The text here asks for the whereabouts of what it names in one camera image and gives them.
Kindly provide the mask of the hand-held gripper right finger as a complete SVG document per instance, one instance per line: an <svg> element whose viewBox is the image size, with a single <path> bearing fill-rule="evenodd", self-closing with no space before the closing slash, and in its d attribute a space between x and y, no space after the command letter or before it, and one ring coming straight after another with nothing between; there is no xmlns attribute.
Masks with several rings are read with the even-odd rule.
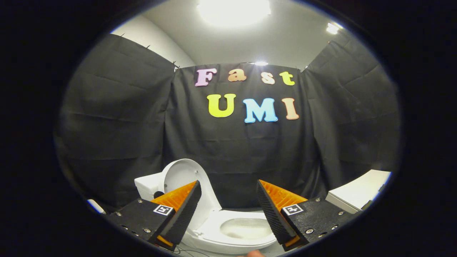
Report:
<svg viewBox="0 0 457 257"><path fill-rule="evenodd" d="M256 193L277 242L286 252L328 237L357 217L357 213L321 197L308 200L263 180L257 181Z"/></svg>

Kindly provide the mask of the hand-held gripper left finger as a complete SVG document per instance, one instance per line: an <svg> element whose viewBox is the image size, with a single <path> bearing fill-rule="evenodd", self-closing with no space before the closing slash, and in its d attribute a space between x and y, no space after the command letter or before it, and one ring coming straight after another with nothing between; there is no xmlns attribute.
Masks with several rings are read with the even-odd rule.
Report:
<svg viewBox="0 0 457 257"><path fill-rule="evenodd" d="M201 198L198 180L153 200L139 198L107 216L114 226L143 241L174 251Z"/></svg>

